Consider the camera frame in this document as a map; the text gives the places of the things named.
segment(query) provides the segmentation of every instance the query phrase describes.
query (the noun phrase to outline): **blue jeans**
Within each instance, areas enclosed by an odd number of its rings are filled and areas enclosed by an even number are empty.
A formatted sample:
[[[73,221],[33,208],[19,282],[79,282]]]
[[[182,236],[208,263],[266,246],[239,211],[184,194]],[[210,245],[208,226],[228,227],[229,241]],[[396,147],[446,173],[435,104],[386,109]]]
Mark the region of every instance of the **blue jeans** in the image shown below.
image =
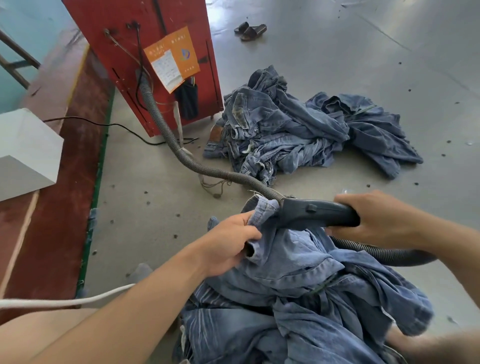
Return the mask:
[[[392,324],[424,332],[427,297],[371,255],[337,249],[325,231],[279,229],[278,203],[253,197],[254,254],[206,279],[182,311],[192,359],[200,363],[384,363]],[[209,229],[218,223],[209,221]]]
[[[400,129],[399,115],[359,95],[329,98],[320,92],[300,102],[287,93],[287,82],[273,66],[254,72],[224,99],[217,121],[222,139],[209,141],[204,156],[229,157],[235,171],[266,184],[273,183],[278,169],[292,173],[299,166],[329,166],[345,144],[373,159],[390,179],[399,174],[400,162],[423,162]]]

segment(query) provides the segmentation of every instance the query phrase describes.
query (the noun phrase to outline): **brown leather patch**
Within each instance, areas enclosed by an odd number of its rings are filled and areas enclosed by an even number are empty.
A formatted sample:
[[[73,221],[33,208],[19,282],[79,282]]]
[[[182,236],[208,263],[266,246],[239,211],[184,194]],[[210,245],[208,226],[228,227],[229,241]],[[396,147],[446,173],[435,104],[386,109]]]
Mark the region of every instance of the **brown leather patch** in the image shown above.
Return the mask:
[[[214,125],[212,130],[210,130],[210,137],[208,138],[208,141],[218,143],[220,140],[222,140],[222,132],[223,128],[221,126]]]

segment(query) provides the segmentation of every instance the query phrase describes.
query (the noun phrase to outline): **person's left arm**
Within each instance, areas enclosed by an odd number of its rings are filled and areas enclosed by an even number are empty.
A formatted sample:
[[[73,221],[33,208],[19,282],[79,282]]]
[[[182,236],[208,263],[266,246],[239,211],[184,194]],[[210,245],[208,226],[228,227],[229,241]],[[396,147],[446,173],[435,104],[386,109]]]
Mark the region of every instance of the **person's left arm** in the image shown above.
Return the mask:
[[[252,212],[222,221],[173,256],[149,277],[68,331],[30,361],[54,363],[143,363],[176,319],[195,288],[243,258]]]

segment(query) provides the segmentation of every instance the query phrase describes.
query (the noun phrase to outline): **person's right arm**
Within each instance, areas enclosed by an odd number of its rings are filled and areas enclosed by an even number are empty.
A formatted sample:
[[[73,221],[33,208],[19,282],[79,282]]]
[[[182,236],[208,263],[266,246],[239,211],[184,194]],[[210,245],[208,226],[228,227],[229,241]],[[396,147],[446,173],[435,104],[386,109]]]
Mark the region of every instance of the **person's right arm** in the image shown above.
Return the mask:
[[[390,249],[419,249],[436,255],[480,307],[480,232],[438,218],[380,191],[339,194],[335,202],[360,216],[355,228],[330,227],[339,239]]]

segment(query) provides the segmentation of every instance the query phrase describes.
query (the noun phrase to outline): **denim fabric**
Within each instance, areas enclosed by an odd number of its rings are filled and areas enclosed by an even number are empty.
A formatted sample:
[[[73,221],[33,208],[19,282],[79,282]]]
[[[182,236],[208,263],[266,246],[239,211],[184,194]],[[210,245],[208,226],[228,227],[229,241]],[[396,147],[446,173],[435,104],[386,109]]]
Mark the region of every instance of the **denim fabric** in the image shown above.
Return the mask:
[[[193,363],[384,363],[388,315],[406,335],[426,330],[429,300],[391,268],[337,249],[314,222],[279,229],[275,200],[254,196],[243,211],[253,207],[253,256],[206,279],[182,311]]]
[[[399,115],[359,95],[329,98],[320,92],[303,103],[287,93],[285,78],[273,66],[255,71],[224,100],[217,121],[222,139],[209,141],[204,157],[228,157],[236,172],[266,184],[273,183],[278,169],[328,167],[346,144],[373,159],[390,179],[399,174],[400,162],[423,162],[405,138]]]

